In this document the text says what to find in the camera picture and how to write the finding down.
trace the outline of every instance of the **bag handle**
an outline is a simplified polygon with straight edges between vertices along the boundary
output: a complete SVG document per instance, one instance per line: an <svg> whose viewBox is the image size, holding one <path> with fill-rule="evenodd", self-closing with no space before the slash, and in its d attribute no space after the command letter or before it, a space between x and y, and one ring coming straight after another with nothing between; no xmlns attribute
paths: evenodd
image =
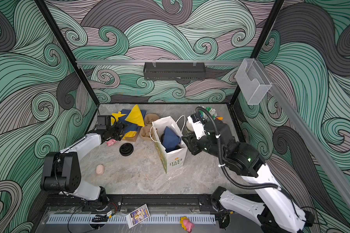
<svg viewBox="0 0 350 233"><path fill-rule="evenodd" d="M151 129L153 128L153 125L152 125L152 127L150 127L150 130L149 130L149 136L150 136L150 139L152 139L153 140L153 142L157 142L157 141L154 141L154 139L151 137Z"/></svg>
<svg viewBox="0 0 350 233"><path fill-rule="evenodd" d="M183 134L183 129L184 129L184 126L186 125L186 116L185 115L181 115L178 120L176 121L176 124L178 123L178 121L180 120L181 117L184 117L184 124L183 124L183 128L181 128L181 133Z"/></svg>

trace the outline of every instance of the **shopping bag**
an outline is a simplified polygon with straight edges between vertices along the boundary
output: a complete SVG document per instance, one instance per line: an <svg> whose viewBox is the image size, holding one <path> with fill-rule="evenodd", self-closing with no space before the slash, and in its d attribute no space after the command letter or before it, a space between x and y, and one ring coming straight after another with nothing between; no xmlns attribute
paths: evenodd
<svg viewBox="0 0 350 233"><path fill-rule="evenodd" d="M177 125L177 122L182 117L184 117L184 124L183 124L183 128L184 128L186 118L183 115L179 117L179 119L176 122L171 116L160 118L156 121L153 121L152 128L150 129L154 135L154 138L153 137L151 138L155 143L155 147L157 149L159 157L162 161L164 171L166 173L177 170L183 166L183 163L186 157L185 155L187 153L187 146L183 142L183 140L180 140L180 143L178 144L180 149L170 151L167 153L166 148L160 142L160 138L164 133L166 126L169 127L176 135L178 135L181 138L181 136L183 136L182 134L183 128L180 130L180 128Z"/></svg>

